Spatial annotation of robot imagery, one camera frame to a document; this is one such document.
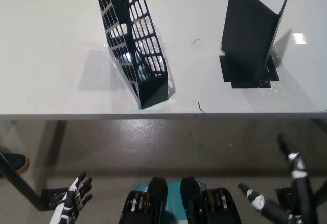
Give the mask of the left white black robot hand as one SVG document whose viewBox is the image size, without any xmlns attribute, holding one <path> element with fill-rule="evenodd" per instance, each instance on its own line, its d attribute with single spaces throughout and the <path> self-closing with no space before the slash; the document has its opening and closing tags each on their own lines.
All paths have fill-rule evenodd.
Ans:
<svg viewBox="0 0 327 224">
<path fill-rule="evenodd" d="M 82 172 L 70 185 L 63 199 L 58 202 L 49 224 L 75 223 L 81 210 L 93 195 L 89 194 L 92 189 L 92 178 L 86 178 L 86 172 Z"/>
</svg>

